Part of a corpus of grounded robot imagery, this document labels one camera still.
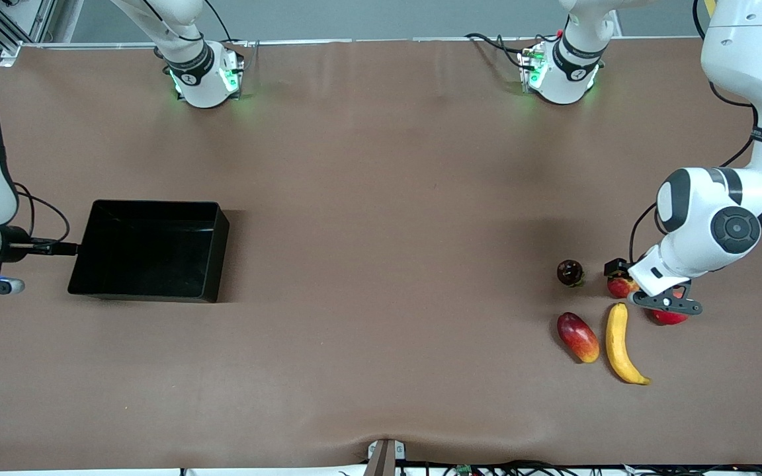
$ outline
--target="yellow banana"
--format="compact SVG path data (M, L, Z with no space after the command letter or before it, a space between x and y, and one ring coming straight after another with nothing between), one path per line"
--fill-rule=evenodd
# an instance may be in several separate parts
M628 308L622 302L617 302L611 307L611 314L607 317L607 358L611 361L611 367L627 383L648 385L651 379L634 367L628 357L625 347L625 332L628 327Z

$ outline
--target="black plastic bin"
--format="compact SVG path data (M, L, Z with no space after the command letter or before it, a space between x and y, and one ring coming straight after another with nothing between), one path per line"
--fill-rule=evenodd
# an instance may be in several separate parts
M214 202L93 202L70 294L216 302L229 223Z

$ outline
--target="cable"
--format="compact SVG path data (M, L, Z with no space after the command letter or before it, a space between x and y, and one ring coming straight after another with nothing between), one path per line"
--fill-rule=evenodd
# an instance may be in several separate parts
M13 182L13 186L19 187L25 192L24 196L28 198L28 205L31 207L31 223L28 226L28 235L34 236L34 217L36 217L36 208L34 207L34 196L29 192L28 187L19 182Z
M657 206L654 207L654 226L657 227L657 230L662 235L669 235L669 232L663 229L663 226L660 225L660 214L657 213Z
M211 4L211 0L205 0L205 3L208 4L208 8L211 9L212 12L214 12L214 16L217 17L217 19L220 21L220 25L223 27L223 31L225 32L225 39L224 42L233 42L233 38L231 37L231 34L228 32L228 28L225 27L225 22L222 21L222 18L220 16L220 13L217 12L217 9L214 8L214 6Z
M496 42L494 42L493 40L487 38L487 36L484 36L480 33L469 33L469 35L466 35L466 38L469 38L469 39L478 38L480 40L484 40L484 42L487 42L487 44L489 44L490 46L493 46L493 48L498 48L502 50L503 52L505 52L505 56L507 57L507 60L510 61L514 66L520 67L520 69L526 69L528 71L533 70L533 67L528 66L526 64L521 64L511 56L511 52L513 52L514 54L521 54L521 52L523 51L517 48L508 48L508 46L505 45L505 40L504 38L501 37L501 35L495 37Z
M752 127L757 125L757 120L758 120L757 109L754 108L754 106L752 106ZM737 153L732 155L731 159L725 160L725 162L721 163L718 168L727 167L731 165L735 160L739 159L739 157L741 157L741 155L743 155L745 151L749 150L749 147L751 147L753 142L754 142L754 139L752 139L751 136L749 136L749 139L746 141L745 144L743 144L743 147L741 147L740 150L737 151ZM631 230L631 238L629 238L628 240L628 258L630 260L630 264L634 264L633 254L634 254L635 232L637 231L637 227L639 226L639 223L643 221L645 216L651 211L652 208L657 208L657 202L652 203L651 206L648 207L648 209L642 215L640 215L640 218L638 218L637 221L634 222L633 229ZM664 235L667 234L665 230L663 229L663 227L660 226L660 224L658 223L657 211L654 212L654 225L657 226L657 229L660 231L660 233L663 233Z
M646 211L643 212L642 215L640 215L640 218L637 219L637 221L634 222L634 226L631 229L631 238L628 239L628 263L629 264L635 264L636 261L634 261L634 236L637 235L637 227L640 225L640 223L643 221L643 219L648 215L648 213L654 208L657 207L657 203L652 203L650 207L646 208Z
M701 21L699 21L699 0L693 0L693 24L696 27L696 32L698 32L698 36L701 37L702 40L704 40L704 30L702 30L701 27ZM719 93L719 91L716 90L716 85L713 84L712 81L708 81L710 83L710 90L713 91L714 96L718 97L718 99L722 100L722 102L725 102L726 104L730 104L732 106L740 106L741 108L750 108L750 103L748 102L737 102L736 100L728 99L727 97L722 96L722 94Z
M722 94L719 93L719 91L716 90L716 85L712 82L708 81L710 83L710 90L713 91L714 96L718 97L718 99L722 100L722 102L725 102L726 104L730 104L732 106L740 106L740 108L753 108L754 106L751 105L750 102L737 102L736 100L728 99L727 97L722 96Z
M487 42L487 44L489 44L490 46L493 46L493 48L498 48L499 50L504 49L509 52L516 52L516 54L523 52L521 49L516 49L516 48L506 48L506 47L502 48L502 46L499 45L499 43L494 42L493 40L489 39L489 37L484 36L480 33L469 33L469 35L466 35L466 38L469 38L470 40L473 38L484 40L484 42Z
M693 0L693 24L696 26L698 36L704 40L704 30L702 30L701 21L699 21L699 0Z
M198 42L199 40L205 39L205 36L202 35L202 33L199 31L199 37L198 38L187 38L185 36L181 36L178 33L175 32L172 28L169 27L166 21L163 20L163 17L161 17L160 13L157 12L157 10L152 7L151 3L149 3L149 0L143 0L143 3L146 4L146 6L151 10L152 13L154 13L155 17L163 24L164 27L166 27L169 32L171 32L173 35L178 36L179 39L184 40L185 42Z
M529 71L533 70L533 67L523 66L521 63L517 62L517 60L511 57L511 52L508 51L507 46L505 45L505 40L502 39L501 35L496 36L495 39L499 40L499 43L501 44L501 49L505 52L505 56L507 57L507 60L510 61L514 66L519 67L519 69L527 69Z
M55 205L52 205L52 203L49 203L43 200L42 198L37 198L36 196L30 195L24 192L17 192L17 195L36 200L38 203L42 203L43 205L46 205L46 207L48 207L51 211L53 211L55 214L61 217L61 220L63 220L63 226L66 226L66 231L64 231L63 236L61 236L57 240L45 241L42 244L37 244L34 247L40 247L40 248L50 247L52 245L60 243L63 240L66 240L66 237L69 236L70 226L69 226L69 220L66 218L66 215L64 215L64 212L61 212L60 209L55 207Z
M546 38L545 36L542 36L542 35L534 35L534 39L535 40L543 40L544 42L547 42L547 43L554 43L557 40L559 40L560 37L557 36L557 35L554 35L554 37L552 37L551 39L548 39L548 38Z

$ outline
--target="brown table surface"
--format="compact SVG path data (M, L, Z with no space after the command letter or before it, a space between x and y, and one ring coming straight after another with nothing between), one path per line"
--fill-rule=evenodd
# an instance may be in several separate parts
M614 42L571 106L483 43L245 52L245 96L212 110L149 50L0 69L12 175L75 240L98 198L212 200L232 226L220 304L70 296L70 257L7 267L28 287L0 296L0 469L345 464L381 437L411 460L762 463L762 241L696 282L700 317L631 308L650 386L554 332L575 311L603 335L602 265L660 182L747 138L698 40ZM570 257L583 289L554 278Z

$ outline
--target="metal frame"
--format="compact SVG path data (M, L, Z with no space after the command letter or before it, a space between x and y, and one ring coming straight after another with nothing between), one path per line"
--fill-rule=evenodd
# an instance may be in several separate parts
M39 43L49 28L49 17L58 0L40 0L40 8L30 31L23 30L15 21L0 9L0 47L2 56L15 57L22 43Z

